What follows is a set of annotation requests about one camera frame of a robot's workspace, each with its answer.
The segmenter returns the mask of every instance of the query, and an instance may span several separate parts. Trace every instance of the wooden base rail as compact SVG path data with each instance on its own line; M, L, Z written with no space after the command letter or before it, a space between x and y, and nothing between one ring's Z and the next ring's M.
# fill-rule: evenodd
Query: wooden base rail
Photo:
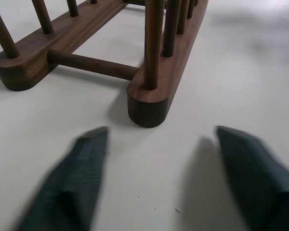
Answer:
M147 128L165 120L208 0L87 0L80 5L66 0L69 11L52 21L44 0L32 3L41 28L17 43L0 17L0 79L6 88L27 90L58 65L69 66L130 80L130 118ZM72 54L128 4L146 7L145 60L140 68Z
M88 58L75 54L64 54L60 51L48 51L48 62L69 66L98 74L132 80L138 71L138 67L112 63L104 60Z

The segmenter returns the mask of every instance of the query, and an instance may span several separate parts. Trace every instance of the wooden rack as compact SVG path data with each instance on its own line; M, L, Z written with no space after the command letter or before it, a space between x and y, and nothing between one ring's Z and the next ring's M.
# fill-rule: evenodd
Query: wooden rack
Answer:
M41 28L17 43L0 17L0 79L6 88L30 89L58 65L70 66L130 80L130 118L147 128L165 120L208 0L89 0L80 5L67 0L69 12L53 21L43 0L32 2ZM72 54L127 4L146 7L145 60L140 68Z

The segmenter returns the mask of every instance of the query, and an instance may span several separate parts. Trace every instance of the white floor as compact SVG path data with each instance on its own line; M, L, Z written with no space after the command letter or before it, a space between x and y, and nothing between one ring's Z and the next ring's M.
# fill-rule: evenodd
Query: white floor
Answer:
M65 0L46 4L52 19L67 11ZM29 0L0 0L0 13L15 41L39 28ZM139 65L143 8L126 8L75 53ZM216 140L214 126L230 126L262 137L289 167L289 0L210 0L159 127L130 121L127 84L64 67L24 92L0 81L0 231L19 219L72 140L98 126L110 126L111 143L92 230L179 230L191 220L175 212L186 203L191 166L194 230L245 230L218 155L195 150L201 137Z

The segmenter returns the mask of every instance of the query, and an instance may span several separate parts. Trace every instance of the dark green object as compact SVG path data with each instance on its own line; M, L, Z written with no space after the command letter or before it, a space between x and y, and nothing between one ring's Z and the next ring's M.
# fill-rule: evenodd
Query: dark green object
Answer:
M228 181L251 231L289 231L289 171L255 137L218 127Z
M80 137L51 172L19 231L89 231L102 182L108 129Z

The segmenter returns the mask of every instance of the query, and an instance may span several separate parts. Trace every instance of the white surface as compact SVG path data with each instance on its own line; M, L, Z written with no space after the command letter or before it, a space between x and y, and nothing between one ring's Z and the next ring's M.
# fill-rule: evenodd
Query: white surface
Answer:
M65 0L46 4L52 19L67 11ZM139 65L144 11L136 8L123 10L75 53ZM0 13L15 41L39 28L30 0L0 0ZM98 126L111 127L111 144L95 231L179 229L175 208L184 199L185 172L200 137L214 139L215 125L262 137L289 167L289 0L210 0L159 127L130 121L127 84L64 67L24 92L0 82L0 231L18 219L71 140ZM194 167L196 230L244 230L220 162L206 158Z

